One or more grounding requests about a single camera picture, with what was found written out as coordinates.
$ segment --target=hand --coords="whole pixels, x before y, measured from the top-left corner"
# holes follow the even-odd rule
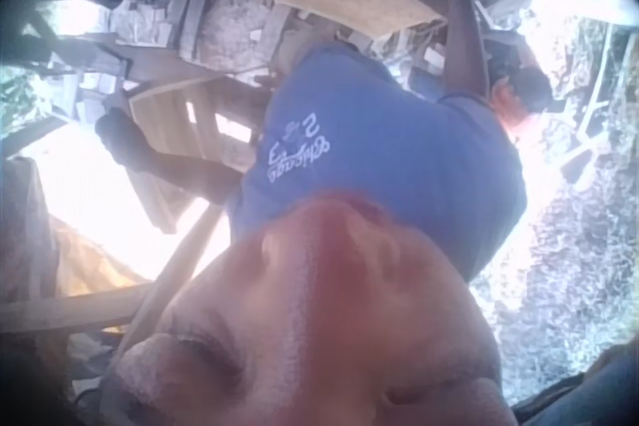
[[[134,172],[148,172],[156,151],[140,127],[120,109],[111,109],[96,124],[96,134],[119,165]]]

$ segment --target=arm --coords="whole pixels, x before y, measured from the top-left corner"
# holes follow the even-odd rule
[[[446,93],[488,96],[483,42],[472,0],[448,0],[448,39],[443,71]]]
[[[156,151],[145,170],[217,205],[223,204],[242,180],[240,172],[226,165]]]
[[[120,109],[111,109],[101,118],[96,133],[116,163],[134,172],[154,175],[217,205],[242,179],[240,172],[217,162],[154,150],[140,127]]]

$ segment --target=dark hair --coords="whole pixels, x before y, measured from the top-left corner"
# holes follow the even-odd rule
[[[550,80],[537,67],[518,69],[510,75],[509,83],[531,114],[540,114],[553,103]]]

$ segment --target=foliage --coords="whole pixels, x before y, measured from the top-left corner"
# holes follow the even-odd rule
[[[35,75],[24,69],[0,66],[0,138],[42,116],[31,85]]]

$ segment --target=black glove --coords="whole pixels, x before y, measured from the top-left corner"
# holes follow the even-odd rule
[[[96,124],[96,134],[113,160],[134,172],[148,172],[156,153],[140,127],[120,109],[111,109]]]

